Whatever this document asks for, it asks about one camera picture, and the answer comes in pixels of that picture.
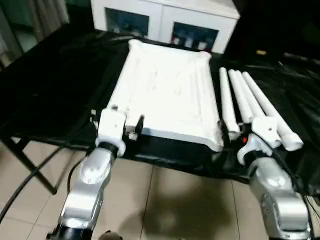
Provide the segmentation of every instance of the curtain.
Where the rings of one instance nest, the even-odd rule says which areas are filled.
[[[69,22],[64,0],[28,0],[28,4],[38,42]]]

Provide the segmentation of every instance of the black cable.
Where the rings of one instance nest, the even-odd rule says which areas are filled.
[[[282,159],[282,157],[280,156],[280,154],[278,153],[278,151],[275,148],[273,148],[262,136],[260,136],[256,132],[251,131],[251,133],[256,135],[259,139],[261,139],[272,150],[272,154],[275,157],[274,159],[278,162],[278,164],[280,164],[280,166],[282,165],[284,170],[289,174],[293,185],[296,187],[298,193],[301,195],[303,203],[305,204],[306,209],[308,211],[308,221],[309,221],[309,226],[310,226],[310,237],[311,237],[311,240],[314,240],[315,239],[314,226],[313,226],[312,219],[311,219],[311,211],[310,211],[310,208],[309,208],[309,205],[308,205],[308,202],[307,202],[309,200],[307,198],[307,195],[304,193],[304,191],[299,187],[299,183],[298,183],[296,175],[294,175],[294,173],[291,171],[291,169],[289,168],[287,163]]]
[[[68,180],[66,183],[66,192],[67,194],[70,193],[70,182],[71,182],[71,177],[72,173],[75,171],[76,167],[82,162],[82,160],[85,159],[85,157],[81,158],[70,170],[69,175],[68,175]]]
[[[30,174],[27,176],[24,181],[19,185],[19,187],[14,191],[10,199],[7,201],[5,206],[3,207],[1,213],[0,213],[0,224],[2,220],[5,218],[5,215],[7,214],[9,208],[11,207],[14,200],[18,197],[22,189],[27,185],[27,183],[42,169],[58,152],[60,152],[64,146],[58,147],[56,150],[54,150],[49,156],[47,156],[42,163],[40,163],[39,166],[37,166]]]

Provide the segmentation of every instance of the black plastic sheet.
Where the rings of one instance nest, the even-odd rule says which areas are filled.
[[[89,123],[90,111],[107,105],[129,52],[130,38],[66,25],[0,72],[0,137],[68,143],[80,149],[93,146],[96,131]],[[220,67],[249,72],[302,138],[303,149],[286,152],[280,147],[279,151],[309,194],[319,194],[319,69],[258,58],[235,62],[213,54],[210,68],[220,117]],[[79,122],[82,127],[77,138],[67,138]],[[216,153],[201,144],[141,135],[138,142],[127,142],[124,157],[199,176],[247,182],[247,169],[238,163],[236,153],[235,147]]]

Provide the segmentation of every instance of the glass cabinet door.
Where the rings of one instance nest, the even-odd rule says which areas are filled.
[[[236,19],[164,6],[160,41],[222,54],[237,23]]]
[[[143,0],[91,0],[94,27],[159,41],[163,6]]]

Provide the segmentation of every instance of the white cylindrical rod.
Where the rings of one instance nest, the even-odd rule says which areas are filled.
[[[255,98],[254,94],[251,92],[249,86],[247,85],[246,81],[244,80],[240,71],[235,71],[235,74],[240,81],[242,86],[245,98],[251,108],[251,111],[255,117],[265,117],[265,113],[262,110],[261,106],[259,105],[257,99]]]
[[[284,148],[288,151],[294,151],[302,148],[303,142],[300,137],[291,130],[286,121],[281,117],[276,108],[269,101],[267,96],[262,92],[260,87],[256,84],[253,78],[247,72],[242,73],[245,81],[251,89],[253,95],[260,103],[264,112],[268,116],[275,117],[277,120],[277,131],[281,137]]]
[[[239,106],[242,120],[246,124],[251,123],[254,116],[251,111],[251,108],[249,107],[246,96],[242,91],[242,86],[237,78],[236,72],[233,69],[229,70],[229,76],[232,83],[234,95]]]
[[[228,128],[228,135],[230,140],[235,140],[239,136],[240,129],[236,121],[227,70],[224,67],[221,67],[219,69],[219,73],[220,73],[219,75],[220,75],[222,118],[226,124],[226,127]]]

